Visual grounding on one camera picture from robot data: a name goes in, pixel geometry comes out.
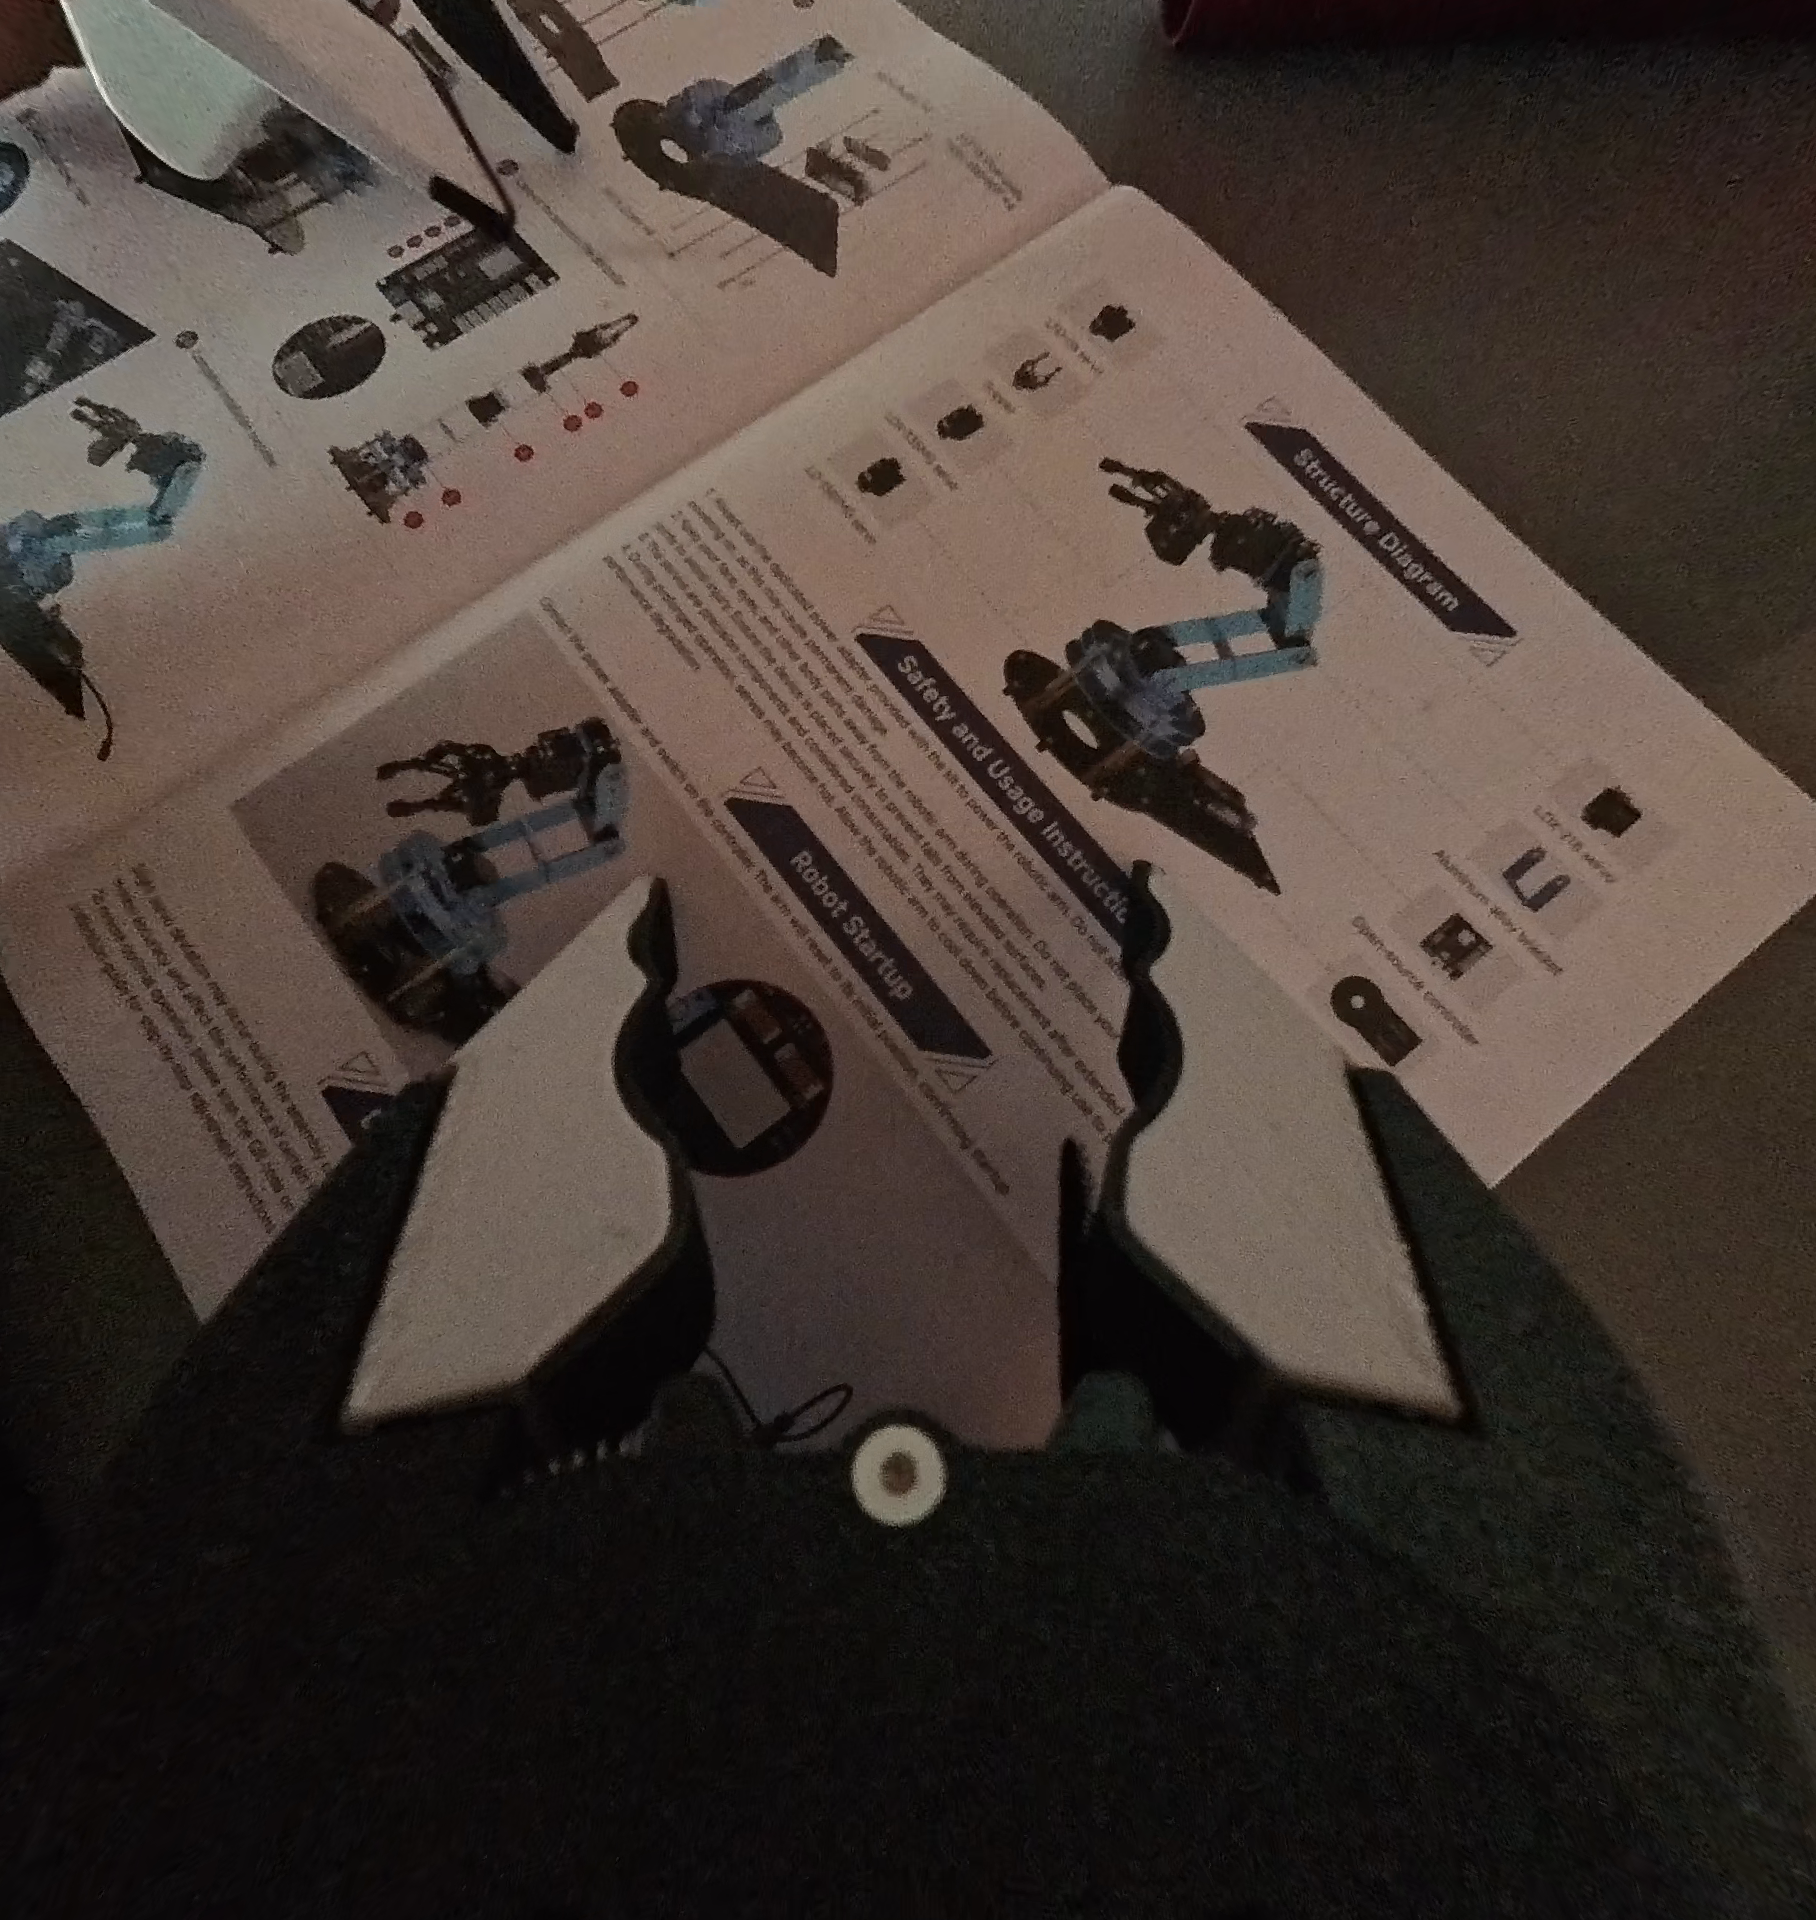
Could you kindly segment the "person's left hand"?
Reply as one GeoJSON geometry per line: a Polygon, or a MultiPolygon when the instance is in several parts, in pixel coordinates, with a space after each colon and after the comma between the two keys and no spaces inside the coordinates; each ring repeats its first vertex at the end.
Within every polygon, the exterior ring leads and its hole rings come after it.
{"type": "Polygon", "coordinates": [[[0,103],[81,56],[58,3],[0,3],[0,103]]]}

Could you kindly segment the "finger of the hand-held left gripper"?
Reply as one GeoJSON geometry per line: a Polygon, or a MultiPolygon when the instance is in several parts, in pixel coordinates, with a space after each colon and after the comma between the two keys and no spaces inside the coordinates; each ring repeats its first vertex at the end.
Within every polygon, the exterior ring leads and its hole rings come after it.
{"type": "Polygon", "coordinates": [[[426,3],[422,19],[473,77],[496,91],[558,155],[574,155],[577,127],[561,110],[496,3],[426,3]]]}
{"type": "Polygon", "coordinates": [[[473,227],[515,207],[452,88],[351,3],[163,3],[163,13],[473,227]]]}

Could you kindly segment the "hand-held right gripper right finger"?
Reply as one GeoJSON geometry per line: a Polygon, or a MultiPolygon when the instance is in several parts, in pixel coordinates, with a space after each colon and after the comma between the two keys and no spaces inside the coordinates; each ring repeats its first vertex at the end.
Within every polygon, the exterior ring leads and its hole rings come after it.
{"type": "Polygon", "coordinates": [[[1304,1463],[1308,1407],[1465,1421],[1465,1375],[1370,1092],[1157,863],[1128,874],[1126,1108],[1059,1160],[1062,1403],[1120,1392],[1180,1451],[1304,1463]]]}

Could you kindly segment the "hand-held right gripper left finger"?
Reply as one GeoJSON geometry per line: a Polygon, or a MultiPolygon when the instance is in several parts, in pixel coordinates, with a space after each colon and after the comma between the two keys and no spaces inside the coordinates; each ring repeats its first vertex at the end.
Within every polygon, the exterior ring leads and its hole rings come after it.
{"type": "Polygon", "coordinates": [[[673,1131],[671,890],[626,884],[441,1078],[342,1401],[377,1437],[502,1416],[511,1472],[673,1436],[712,1333],[712,1251],[673,1131]]]}

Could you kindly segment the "robot arm instruction booklet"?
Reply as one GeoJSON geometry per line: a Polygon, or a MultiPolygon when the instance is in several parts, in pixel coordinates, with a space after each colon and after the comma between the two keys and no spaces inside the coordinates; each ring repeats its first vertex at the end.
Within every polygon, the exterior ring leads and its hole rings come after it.
{"type": "Polygon", "coordinates": [[[898,4],[521,6],[511,227],[346,117],[0,110],[0,965],[210,1311],[633,876],[827,1139],[1046,1257],[1164,863],[1503,1175],[1816,804],[1208,242],[898,4]]]}

